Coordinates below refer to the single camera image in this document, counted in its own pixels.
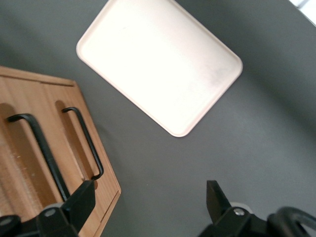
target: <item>wooden board edge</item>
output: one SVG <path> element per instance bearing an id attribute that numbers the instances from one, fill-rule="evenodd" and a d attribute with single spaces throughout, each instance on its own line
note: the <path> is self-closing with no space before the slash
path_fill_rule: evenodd
<path id="1" fill-rule="evenodd" d="M 117 193 L 115 194 L 107 212 L 104 214 L 102 220 L 101 220 L 101 223 L 99 225 L 99 228 L 97 229 L 96 233 L 94 234 L 93 237 L 100 237 L 104 228 L 105 228 L 105 225 L 106 223 L 108 222 L 109 218 L 110 218 L 110 215 L 112 213 L 112 211 L 114 210 L 114 207 L 116 205 L 116 203 L 118 202 L 118 199 L 119 199 L 119 196 L 120 196 L 121 192 L 120 190 L 117 191 Z"/>
<path id="2" fill-rule="evenodd" d="M 58 78 L 38 73 L 26 72 L 23 70 L 0 66 L 0 76 L 23 80 L 32 80 L 48 84 L 74 86 L 74 81 L 70 79 Z"/>

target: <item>white tray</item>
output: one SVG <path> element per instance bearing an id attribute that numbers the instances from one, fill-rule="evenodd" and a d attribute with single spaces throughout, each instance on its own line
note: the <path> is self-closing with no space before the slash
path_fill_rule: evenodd
<path id="1" fill-rule="evenodd" d="M 77 54 L 177 137 L 242 71 L 241 60 L 174 0 L 109 0 Z"/>

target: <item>gray table surface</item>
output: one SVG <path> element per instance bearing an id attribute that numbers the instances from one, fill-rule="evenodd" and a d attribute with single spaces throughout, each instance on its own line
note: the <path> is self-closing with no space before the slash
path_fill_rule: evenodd
<path id="1" fill-rule="evenodd" d="M 316 215 L 316 27 L 287 0 L 178 0 L 243 61 L 241 76 L 176 138 L 80 61 L 106 0 L 0 1 L 0 65 L 76 80 L 122 188 L 102 236 L 193 237 L 206 181 L 266 218 Z"/>

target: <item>screw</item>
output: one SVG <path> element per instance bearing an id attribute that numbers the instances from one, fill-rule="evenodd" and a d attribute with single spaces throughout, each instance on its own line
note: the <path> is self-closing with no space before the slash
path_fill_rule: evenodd
<path id="1" fill-rule="evenodd" d="M 244 210 L 242 210 L 241 208 L 236 208 L 234 209 L 234 213 L 237 215 L 237 216 L 243 216 L 245 214 Z"/>
<path id="2" fill-rule="evenodd" d="M 12 220 L 13 220 L 12 217 L 7 217 L 0 222 L 0 226 L 5 226 L 5 225 L 9 224 Z"/>
<path id="3" fill-rule="evenodd" d="M 50 210 L 48 210 L 48 211 L 46 211 L 46 212 L 44 213 L 44 216 L 50 217 L 50 216 L 54 215 L 55 212 L 56 212 L 55 209 L 50 209 Z"/>

